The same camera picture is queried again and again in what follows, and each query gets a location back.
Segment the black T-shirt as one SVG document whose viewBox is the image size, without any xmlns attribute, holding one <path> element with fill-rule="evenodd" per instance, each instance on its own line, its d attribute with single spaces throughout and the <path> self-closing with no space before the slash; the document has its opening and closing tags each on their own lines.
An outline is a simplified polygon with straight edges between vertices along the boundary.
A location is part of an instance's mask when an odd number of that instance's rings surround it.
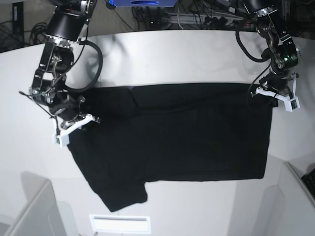
<svg viewBox="0 0 315 236">
<path fill-rule="evenodd" d="M 111 212 L 147 201 L 147 182 L 264 177 L 272 108 L 247 84 L 95 88 L 82 109 L 100 118 L 67 146 Z"/>
</svg>

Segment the blue box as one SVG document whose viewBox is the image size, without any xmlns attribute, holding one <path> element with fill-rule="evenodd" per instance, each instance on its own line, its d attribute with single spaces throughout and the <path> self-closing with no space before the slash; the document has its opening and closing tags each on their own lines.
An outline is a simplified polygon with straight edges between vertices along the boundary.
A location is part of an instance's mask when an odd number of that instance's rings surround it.
<svg viewBox="0 0 315 236">
<path fill-rule="evenodd" d="M 109 0 L 116 7 L 173 7 L 177 0 Z"/>
</svg>

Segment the black keyboard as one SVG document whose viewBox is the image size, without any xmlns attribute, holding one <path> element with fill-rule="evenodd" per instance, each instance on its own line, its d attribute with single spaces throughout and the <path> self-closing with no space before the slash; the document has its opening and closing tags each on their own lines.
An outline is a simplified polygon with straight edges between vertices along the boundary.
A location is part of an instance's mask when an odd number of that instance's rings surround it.
<svg viewBox="0 0 315 236">
<path fill-rule="evenodd" d="M 315 169 L 308 174 L 303 175 L 301 179 L 311 195 L 315 197 Z"/>
</svg>

